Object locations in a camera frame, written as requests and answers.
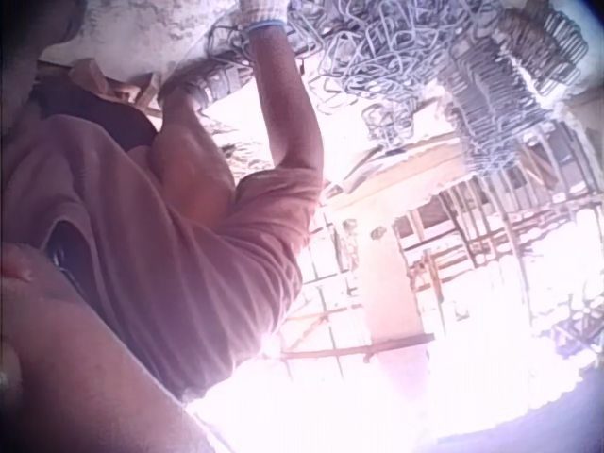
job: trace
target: pink shirt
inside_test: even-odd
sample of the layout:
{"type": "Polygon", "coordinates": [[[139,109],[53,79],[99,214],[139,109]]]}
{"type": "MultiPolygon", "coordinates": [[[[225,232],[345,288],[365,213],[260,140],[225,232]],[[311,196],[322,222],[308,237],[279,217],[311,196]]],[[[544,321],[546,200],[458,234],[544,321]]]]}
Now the pink shirt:
{"type": "Polygon", "coordinates": [[[3,241],[44,250],[57,223],[73,226],[90,257],[92,307],[173,394],[202,394],[259,352],[297,297],[295,257],[321,176],[249,176],[209,230],[161,198],[148,148],[134,151],[74,117],[20,134],[3,150],[3,241]]]}

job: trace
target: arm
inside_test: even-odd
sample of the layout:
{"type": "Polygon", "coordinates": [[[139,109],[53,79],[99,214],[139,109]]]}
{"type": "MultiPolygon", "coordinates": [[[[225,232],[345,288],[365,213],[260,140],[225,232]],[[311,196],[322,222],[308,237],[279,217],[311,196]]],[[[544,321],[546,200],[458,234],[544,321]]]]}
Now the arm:
{"type": "Polygon", "coordinates": [[[16,352],[23,377],[21,401],[3,415],[18,446],[51,452],[208,451],[202,429],[48,260],[13,246],[3,246],[2,260],[2,336],[16,352]],[[10,272],[11,262],[29,267],[29,277],[10,272]]]}
{"type": "Polygon", "coordinates": [[[275,166],[323,173],[323,142],[294,51],[279,25],[249,32],[262,114],[275,166]]]}

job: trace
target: person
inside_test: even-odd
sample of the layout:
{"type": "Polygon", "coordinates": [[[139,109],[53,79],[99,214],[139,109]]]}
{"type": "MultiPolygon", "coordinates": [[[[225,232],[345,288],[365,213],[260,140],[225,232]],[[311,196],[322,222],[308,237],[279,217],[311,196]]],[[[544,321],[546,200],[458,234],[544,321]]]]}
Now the person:
{"type": "MultiPolygon", "coordinates": [[[[237,186],[196,115],[217,93],[209,76],[225,68],[167,84],[158,133],[137,110],[64,80],[41,84],[12,110],[20,114],[3,138],[2,240],[19,245],[3,250],[3,350],[20,362],[21,411],[47,415],[25,423],[23,438],[73,440],[66,429],[80,420],[97,428],[75,443],[102,450],[102,429],[120,424],[109,422],[111,402],[132,397],[125,413],[136,417],[148,398],[164,402],[161,413],[172,397],[203,395],[259,352],[297,297],[296,255],[323,188],[323,145],[285,34],[287,6],[241,0],[275,168],[237,186]],[[52,277],[36,277],[38,266],[52,277]],[[133,390],[149,377],[171,395],[150,384],[133,390]],[[79,397],[69,388],[53,396],[61,382],[79,397]],[[127,387],[116,389],[120,382],[127,387]],[[83,403],[87,392],[96,397],[83,403]],[[107,418],[93,416],[98,405],[107,418]]],[[[156,425],[141,416],[124,437],[138,442],[156,425]]]]}

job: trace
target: bent metal wire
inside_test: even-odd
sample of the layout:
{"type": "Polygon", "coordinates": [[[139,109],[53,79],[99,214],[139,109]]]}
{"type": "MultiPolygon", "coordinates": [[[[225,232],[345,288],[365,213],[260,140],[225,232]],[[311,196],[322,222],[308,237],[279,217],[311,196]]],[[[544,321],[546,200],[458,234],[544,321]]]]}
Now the bent metal wire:
{"type": "MultiPolygon", "coordinates": [[[[318,59],[309,88],[320,111],[374,101],[362,112],[370,136],[399,148],[413,134],[424,88],[438,79],[468,165],[481,175],[512,165],[517,135],[547,118],[509,54],[547,92],[577,76],[586,52],[579,29],[547,0],[528,0],[523,10],[499,0],[293,0],[288,20],[296,55],[318,59]],[[495,30],[503,42],[491,38],[495,30]]],[[[233,64],[249,66],[245,35],[219,24],[208,54],[225,47],[233,64]]]]}

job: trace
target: glove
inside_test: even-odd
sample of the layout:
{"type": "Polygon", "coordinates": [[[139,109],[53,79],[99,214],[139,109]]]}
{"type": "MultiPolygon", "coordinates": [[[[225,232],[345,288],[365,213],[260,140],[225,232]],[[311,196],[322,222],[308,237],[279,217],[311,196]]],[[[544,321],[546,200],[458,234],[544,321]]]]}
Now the glove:
{"type": "Polygon", "coordinates": [[[286,25],[290,0],[240,0],[240,24],[244,30],[268,25],[286,25]]]}

